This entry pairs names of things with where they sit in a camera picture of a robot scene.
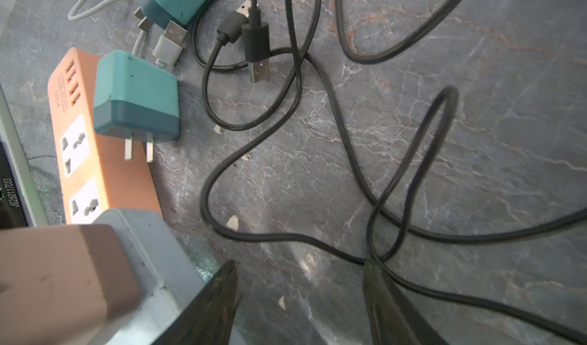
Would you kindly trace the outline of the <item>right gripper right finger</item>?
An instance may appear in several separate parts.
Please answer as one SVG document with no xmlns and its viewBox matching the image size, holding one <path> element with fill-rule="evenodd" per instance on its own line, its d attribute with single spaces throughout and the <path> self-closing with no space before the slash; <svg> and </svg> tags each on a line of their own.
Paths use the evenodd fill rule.
<svg viewBox="0 0 587 345">
<path fill-rule="evenodd" d="M 447 344 L 372 259 L 363 266 L 363 295 L 374 344 Z"/>
</svg>

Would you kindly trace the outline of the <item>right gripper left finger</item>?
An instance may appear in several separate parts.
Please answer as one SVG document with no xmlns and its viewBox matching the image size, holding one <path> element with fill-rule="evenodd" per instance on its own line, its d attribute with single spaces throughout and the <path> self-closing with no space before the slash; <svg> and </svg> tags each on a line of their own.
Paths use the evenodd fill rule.
<svg viewBox="0 0 587 345">
<path fill-rule="evenodd" d="M 225 262 L 155 344 L 228 344 L 240 299 L 233 260 Z"/>
</svg>

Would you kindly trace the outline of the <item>pink charger plug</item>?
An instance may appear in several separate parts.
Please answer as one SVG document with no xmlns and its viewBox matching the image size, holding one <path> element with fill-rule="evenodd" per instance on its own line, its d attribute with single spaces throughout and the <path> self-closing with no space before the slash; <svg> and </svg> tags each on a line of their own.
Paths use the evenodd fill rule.
<svg viewBox="0 0 587 345">
<path fill-rule="evenodd" d="M 105 344 L 141 301 L 111 226 L 1 231 L 3 344 Z"/>
</svg>

